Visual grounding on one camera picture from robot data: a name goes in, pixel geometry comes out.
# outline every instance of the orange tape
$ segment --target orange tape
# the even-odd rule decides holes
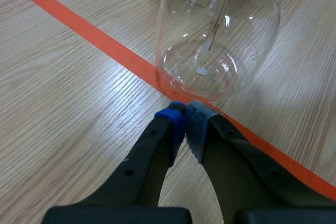
[[[170,89],[169,85],[162,81],[158,72],[152,64],[133,53],[128,48],[121,45],[119,42],[99,30],[94,25],[87,22],[85,19],[62,5],[57,0],[31,0],[42,9],[53,15],[56,19],[75,31],[81,37],[92,43],[105,54],[116,60],[118,63],[126,67],[135,75],[143,79],[152,87],[159,90],[173,101],[181,101],[188,103],[190,100],[177,92]],[[299,180],[305,183],[310,188],[319,193],[336,200],[336,187],[330,185],[328,182],[306,169],[304,166],[297,163],[294,159],[287,156],[274,146],[251,132],[249,129],[242,126],[232,118],[225,115],[240,131],[241,133],[255,146],[266,152],[283,167],[295,175]]]

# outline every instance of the wooden floor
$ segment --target wooden floor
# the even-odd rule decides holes
[[[153,59],[160,0],[58,0]],[[282,0],[282,28],[253,83],[214,104],[336,185],[336,0]],[[170,100],[30,0],[0,0],[0,223],[39,223],[97,189]],[[183,144],[162,206],[222,223]]]

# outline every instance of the glass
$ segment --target glass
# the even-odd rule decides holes
[[[251,83],[271,51],[281,0],[162,0],[155,64],[178,92],[228,97]]]

